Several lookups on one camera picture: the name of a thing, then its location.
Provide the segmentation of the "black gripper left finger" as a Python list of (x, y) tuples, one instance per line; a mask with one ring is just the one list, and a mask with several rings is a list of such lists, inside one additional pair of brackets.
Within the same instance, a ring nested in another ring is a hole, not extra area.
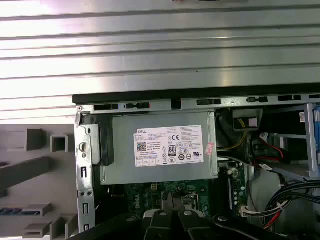
[(170, 240), (174, 218), (172, 192), (162, 194), (162, 208), (145, 212), (143, 218), (120, 214), (73, 237), (72, 240)]

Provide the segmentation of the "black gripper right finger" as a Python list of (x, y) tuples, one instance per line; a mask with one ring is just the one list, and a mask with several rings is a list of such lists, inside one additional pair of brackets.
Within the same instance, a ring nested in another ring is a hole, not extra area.
[(176, 211), (184, 231), (192, 240), (287, 240), (232, 216), (215, 215), (210, 220), (186, 209), (182, 197), (176, 197)]

